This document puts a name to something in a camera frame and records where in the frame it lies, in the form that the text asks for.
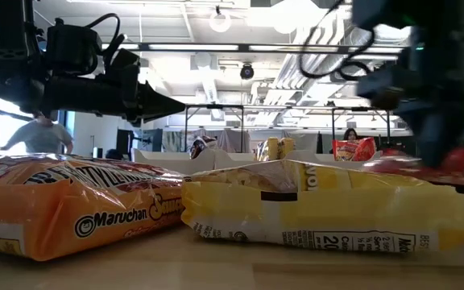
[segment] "orange snack bag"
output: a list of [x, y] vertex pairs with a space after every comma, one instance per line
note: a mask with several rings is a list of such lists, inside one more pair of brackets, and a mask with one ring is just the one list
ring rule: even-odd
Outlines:
[[336, 161], [368, 161], [375, 154], [375, 140], [333, 140], [333, 152]]
[[0, 156], [0, 252], [44, 261], [176, 224], [180, 186], [146, 164]]

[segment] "security camera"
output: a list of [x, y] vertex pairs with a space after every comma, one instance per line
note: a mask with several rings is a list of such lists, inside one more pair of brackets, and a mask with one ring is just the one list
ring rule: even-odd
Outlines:
[[250, 80], [254, 77], [254, 68], [251, 67], [251, 64], [243, 64], [240, 75], [243, 80]]

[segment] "wooden table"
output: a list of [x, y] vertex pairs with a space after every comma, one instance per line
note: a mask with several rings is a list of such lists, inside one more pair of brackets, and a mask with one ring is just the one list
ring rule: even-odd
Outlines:
[[46, 263], [0, 254], [0, 289], [464, 289], [464, 246], [367, 255], [208, 242], [182, 226]]

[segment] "man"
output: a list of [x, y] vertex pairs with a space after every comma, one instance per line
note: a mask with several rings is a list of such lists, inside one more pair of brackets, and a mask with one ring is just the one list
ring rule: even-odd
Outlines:
[[73, 151], [73, 137], [64, 126], [55, 124], [42, 113], [33, 114], [34, 120], [20, 127], [8, 140], [1, 150], [9, 150], [15, 144], [24, 142], [28, 153], [56, 153], [61, 154], [61, 144], [67, 148], [65, 154]]

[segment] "person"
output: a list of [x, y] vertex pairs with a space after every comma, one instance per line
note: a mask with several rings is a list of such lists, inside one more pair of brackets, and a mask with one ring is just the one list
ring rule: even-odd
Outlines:
[[64, 126], [55, 124], [41, 112], [33, 113], [33, 120], [21, 126], [8, 140], [1, 150], [6, 151], [15, 144], [24, 142], [28, 153], [61, 154], [61, 144], [66, 146], [65, 154], [73, 151], [73, 137]]
[[349, 141], [355, 141], [359, 139], [358, 133], [353, 129], [349, 128], [345, 131], [345, 134], [343, 135], [343, 140], [349, 140]]
[[109, 149], [105, 154], [106, 159], [123, 160], [123, 156], [119, 153], [118, 149]]

